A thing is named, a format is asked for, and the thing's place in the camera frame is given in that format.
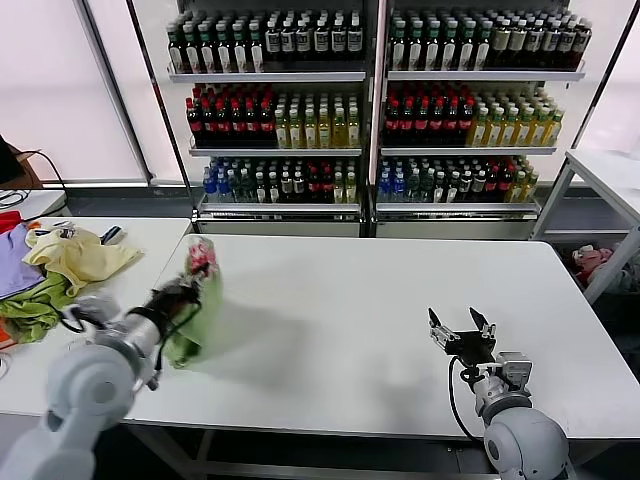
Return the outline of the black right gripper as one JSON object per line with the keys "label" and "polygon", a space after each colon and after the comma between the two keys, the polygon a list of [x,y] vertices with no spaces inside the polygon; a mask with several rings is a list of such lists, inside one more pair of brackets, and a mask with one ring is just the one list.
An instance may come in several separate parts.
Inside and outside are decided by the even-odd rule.
{"label": "black right gripper", "polygon": [[452,332],[439,320],[432,308],[428,308],[430,335],[438,345],[445,345],[447,355],[460,358],[492,358],[496,345],[496,325],[490,324],[486,317],[474,309],[469,308],[471,318],[478,329],[475,331]]}

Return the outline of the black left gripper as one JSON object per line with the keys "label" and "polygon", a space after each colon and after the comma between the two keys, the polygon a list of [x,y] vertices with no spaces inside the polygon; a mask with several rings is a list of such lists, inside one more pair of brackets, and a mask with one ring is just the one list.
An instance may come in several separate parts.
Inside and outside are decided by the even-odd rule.
{"label": "black left gripper", "polygon": [[200,286],[196,280],[175,278],[154,289],[146,302],[147,317],[156,326],[168,326],[187,306],[200,300]]}

